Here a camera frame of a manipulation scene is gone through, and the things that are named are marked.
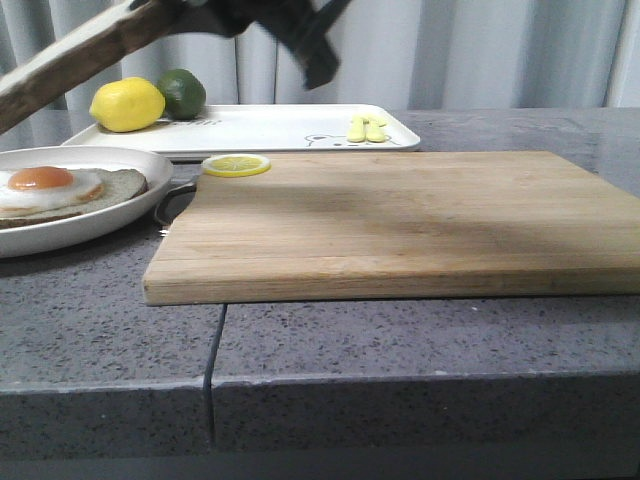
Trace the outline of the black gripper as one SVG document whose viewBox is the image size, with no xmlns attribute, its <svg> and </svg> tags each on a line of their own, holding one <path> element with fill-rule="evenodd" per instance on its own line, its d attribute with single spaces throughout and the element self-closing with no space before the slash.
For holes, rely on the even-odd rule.
<svg viewBox="0 0 640 480">
<path fill-rule="evenodd" d="M 335 77 L 340 60 L 328 32 L 348 7 L 329 1 L 317 8 L 311 1 L 162 1 L 169 12 L 170 34 L 211 33 L 233 38 L 256 23 L 285 46 L 312 90 Z"/>
</svg>

